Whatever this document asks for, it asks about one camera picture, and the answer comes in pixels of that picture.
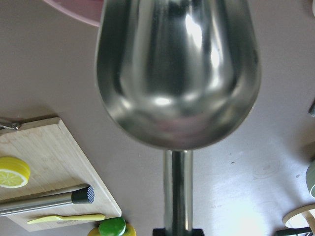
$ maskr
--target yellow plastic knife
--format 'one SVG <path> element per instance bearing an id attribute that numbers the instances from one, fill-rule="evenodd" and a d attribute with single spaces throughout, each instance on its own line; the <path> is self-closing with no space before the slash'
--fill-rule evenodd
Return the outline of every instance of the yellow plastic knife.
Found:
<path id="1" fill-rule="evenodd" d="M 41 222 L 59 221 L 59 220 L 87 220 L 87 221 L 98 221 L 104 220 L 105 215 L 103 214 L 92 214 L 92 215 L 73 215 L 73 216 L 59 216 L 59 215 L 49 215 L 37 218 L 35 220 L 30 220 L 28 224 L 35 224 Z"/>

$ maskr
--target wooden cutting board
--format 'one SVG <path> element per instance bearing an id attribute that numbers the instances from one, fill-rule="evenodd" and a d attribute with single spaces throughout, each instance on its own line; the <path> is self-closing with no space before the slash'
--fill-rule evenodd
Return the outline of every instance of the wooden cutting board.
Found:
<path id="1" fill-rule="evenodd" d="M 44 195 L 44 192 L 66 192 L 78 189 L 78 185 L 82 184 L 94 188 L 95 200 L 92 204 L 59 206 L 8 216 L 24 229 L 32 232 L 87 222 L 26 223 L 44 215 L 103 213 L 106 218 L 121 216 L 114 198 L 60 118 L 24 123 L 18 131 L 0 130 L 1 156 L 24 160 L 30 166 L 31 175 L 24 187 L 0 187 L 0 202 L 27 195 Z"/>

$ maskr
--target lemon half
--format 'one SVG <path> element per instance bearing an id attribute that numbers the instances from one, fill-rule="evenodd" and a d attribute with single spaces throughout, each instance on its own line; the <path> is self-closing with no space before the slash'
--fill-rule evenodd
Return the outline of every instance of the lemon half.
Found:
<path id="1" fill-rule="evenodd" d="M 29 181 L 31 171 L 28 164 L 19 158 L 0 157 L 0 186 L 5 188 L 19 188 Z"/>

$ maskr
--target green fruit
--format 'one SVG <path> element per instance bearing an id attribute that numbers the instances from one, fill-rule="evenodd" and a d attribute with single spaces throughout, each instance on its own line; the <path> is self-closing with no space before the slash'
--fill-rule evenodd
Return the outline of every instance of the green fruit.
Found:
<path id="1" fill-rule="evenodd" d="M 98 230 L 101 236 L 121 236 L 126 230 L 126 222 L 122 217 L 103 220 Z"/>

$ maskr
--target black object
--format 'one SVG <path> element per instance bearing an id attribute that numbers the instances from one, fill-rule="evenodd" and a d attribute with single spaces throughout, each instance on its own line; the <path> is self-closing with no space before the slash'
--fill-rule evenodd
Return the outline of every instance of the black object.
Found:
<path id="1" fill-rule="evenodd" d="M 93 203 L 94 202 L 93 187 L 89 186 L 72 192 L 71 200 L 73 204 Z"/>
<path id="2" fill-rule="evenodd" d="M 299 228 L 299 229 L 286 229 L 286 230 L 278 230 L 275 233 L 275 236 L 289 236 L 289 235 L 298 235 L 298 234 L 306 234 L 311 233 L 312 230 L 310 227 Z"/>
<path id="3" fill-rule="evenodd" d="M 154 229 L 153 236 L 165 236 L 165 229 Z M 193 229 L 192 236 L 205 236 L 202 229 Z"/>

